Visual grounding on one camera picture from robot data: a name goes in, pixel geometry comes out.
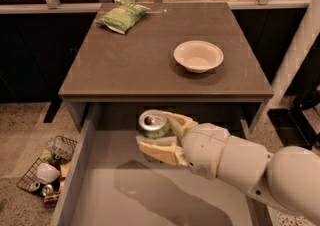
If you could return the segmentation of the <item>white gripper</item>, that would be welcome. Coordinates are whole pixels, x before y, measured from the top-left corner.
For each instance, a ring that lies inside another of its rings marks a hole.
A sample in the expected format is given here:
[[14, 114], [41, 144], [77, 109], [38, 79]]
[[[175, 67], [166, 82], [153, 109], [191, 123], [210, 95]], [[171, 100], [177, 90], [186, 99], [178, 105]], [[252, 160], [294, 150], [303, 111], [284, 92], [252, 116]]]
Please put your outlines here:
[[182, 140], [183, 149], [175, 136], [151, 139], [138, 135], [136, 142], [139, 150], [169, 165], [188, 164], [195, 175], [206, 179], [216, 178], [218, 162], [230, 137], [229, 131], [210, 123], [198, 124], [182, 114], [164, 111], [164, 115], [172, 132]]

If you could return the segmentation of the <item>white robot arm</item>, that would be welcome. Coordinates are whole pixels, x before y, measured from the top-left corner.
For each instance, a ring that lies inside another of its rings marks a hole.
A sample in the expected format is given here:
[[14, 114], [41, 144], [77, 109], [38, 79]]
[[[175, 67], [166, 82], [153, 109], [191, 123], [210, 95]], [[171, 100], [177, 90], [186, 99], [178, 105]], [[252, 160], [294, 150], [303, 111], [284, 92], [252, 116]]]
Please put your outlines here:
[[287, 146], [272, 154], [225, 128], [161, 110], [140, 115], [136, 141], [150, 160], [186, 166], [274, 209], [320, 223], [320, 157], [310, 150]]

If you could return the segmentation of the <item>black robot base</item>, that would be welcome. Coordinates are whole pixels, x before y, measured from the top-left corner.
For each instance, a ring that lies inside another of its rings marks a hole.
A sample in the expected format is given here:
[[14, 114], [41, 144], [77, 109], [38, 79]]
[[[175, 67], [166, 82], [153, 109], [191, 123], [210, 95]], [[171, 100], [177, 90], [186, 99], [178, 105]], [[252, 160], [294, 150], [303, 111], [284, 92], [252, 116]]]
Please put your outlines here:
[[300, 146], [308, 150], [320, 147], [320, 89], [315, 84], [303, 97], [296, 97], [290, 109], [277, 108], [267, 112], [284, 146]]

